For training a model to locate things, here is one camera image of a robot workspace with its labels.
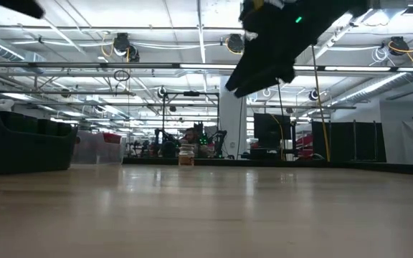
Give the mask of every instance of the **person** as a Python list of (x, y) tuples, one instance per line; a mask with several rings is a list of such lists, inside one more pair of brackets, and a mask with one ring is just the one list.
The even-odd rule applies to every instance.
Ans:
[(211, 151), (208, 149), (208, 146), (199, 145), (199, 134), (195, 131), (194, 128), (186, 129), (184, 137), (179, 139), (179, 143), (195, 145), (194, 154), (196, 158), (207, 158), (211, 155)]

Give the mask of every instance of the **glass jar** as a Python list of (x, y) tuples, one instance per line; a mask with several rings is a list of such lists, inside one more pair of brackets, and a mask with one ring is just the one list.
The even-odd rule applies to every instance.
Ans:
[(178, 165), (180, 166), (193, 166), (194, 165), (194, 148), (192, 144), (182, 144), (179, 149)]

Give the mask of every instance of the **pillar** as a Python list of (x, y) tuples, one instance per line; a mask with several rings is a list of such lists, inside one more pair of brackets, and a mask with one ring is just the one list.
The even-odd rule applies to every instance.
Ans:
[(225, 87), (228, 79), (228, 76), (221, 77), (219, 87), (219, 128), (227, 131), (224, 155), (237, 158), (237, 151), (239, 154), (247, 151), (247, 98), (238, 99), (233, 92), (229, 92)]

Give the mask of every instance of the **table surface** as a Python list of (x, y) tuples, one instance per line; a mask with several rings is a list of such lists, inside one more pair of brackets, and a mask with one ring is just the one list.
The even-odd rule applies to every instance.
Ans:
[(413, 176), (177, 166), (0, 176), (0, 257), (413, 258)]

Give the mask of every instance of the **computer monitor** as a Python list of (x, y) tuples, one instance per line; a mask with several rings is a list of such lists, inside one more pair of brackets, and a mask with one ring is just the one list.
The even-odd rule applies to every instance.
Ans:
[(291, 139), (291, 119), (289, 116), (257, 114), (255, 113), (255, 138), (260, 142), (279, 142), (281, 140), (281, 128), (283, 129), (283, 138)]

